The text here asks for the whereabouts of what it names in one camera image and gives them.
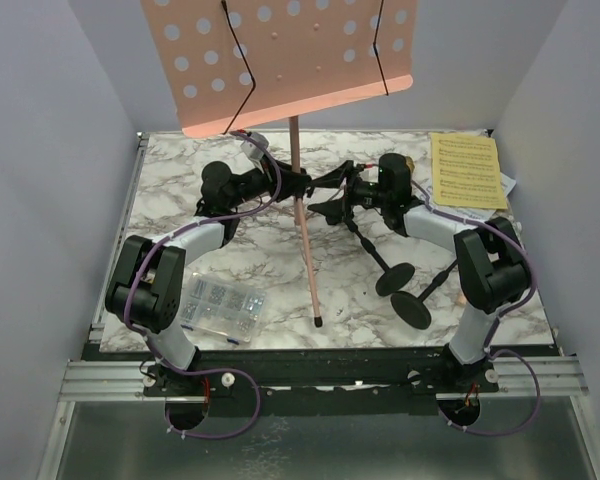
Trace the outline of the pink music stand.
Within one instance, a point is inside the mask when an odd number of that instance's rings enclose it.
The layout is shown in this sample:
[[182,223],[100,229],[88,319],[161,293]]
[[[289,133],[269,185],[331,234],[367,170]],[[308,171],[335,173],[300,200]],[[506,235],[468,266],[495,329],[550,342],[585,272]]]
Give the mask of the pink music stand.
[[182,132],[249,127],[413,83],[414,1],[145,1]]

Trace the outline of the yellow sheet music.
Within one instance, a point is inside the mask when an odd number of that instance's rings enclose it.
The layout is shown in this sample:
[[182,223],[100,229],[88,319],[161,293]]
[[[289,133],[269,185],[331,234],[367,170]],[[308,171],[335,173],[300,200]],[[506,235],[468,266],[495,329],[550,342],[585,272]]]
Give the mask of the yellow sheet music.
[[507,206],[495,140],[460,133],[432,133],[434,202],[446,207]]

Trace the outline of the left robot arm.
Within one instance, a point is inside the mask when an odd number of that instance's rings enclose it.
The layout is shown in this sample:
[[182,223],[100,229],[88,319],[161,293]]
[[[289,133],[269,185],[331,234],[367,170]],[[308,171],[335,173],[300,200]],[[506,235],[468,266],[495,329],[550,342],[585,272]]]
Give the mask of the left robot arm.
[[265,208],[240,212],[240,205],[265,194],[272,202],[299,197],[311,182],[304,170],[294,172],[290,165],[270,158],[243,174],[214,161],[203,168],[201,178],[202,198],[191,223],[157,240],[129,236],[105,295],[106,311],[141,335],[155,358],[170,367],[167,382],[181,395],[194,393],[202,380],[195,365],[200,351],[176,320],[185,267],[225,247],[242,218]]

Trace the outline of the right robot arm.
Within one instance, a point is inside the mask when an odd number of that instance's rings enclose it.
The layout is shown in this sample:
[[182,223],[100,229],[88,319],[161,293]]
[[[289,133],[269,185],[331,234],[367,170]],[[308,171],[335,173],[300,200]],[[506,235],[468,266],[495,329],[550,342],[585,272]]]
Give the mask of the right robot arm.
[[451,358],[440,367],[440,379],[460,392],[476,380],[475,364],[484,361],[503,318],[532,299],[536,276],[512,223],[504,217],[486,222],[462,218],[434,207],[429,195],[414,195],[410,158],[388,153],[375,163],[378,179],[365,181],[363,163],[345,161],[333,171],[309,182],[317,188],[344,190],[341,198],[310,205],[328,224],[343,223],[358,230],[353,210],[379,211],[393,232],[424,240],[451,252],[458,268],[467,304],[458,329],[446,348]]

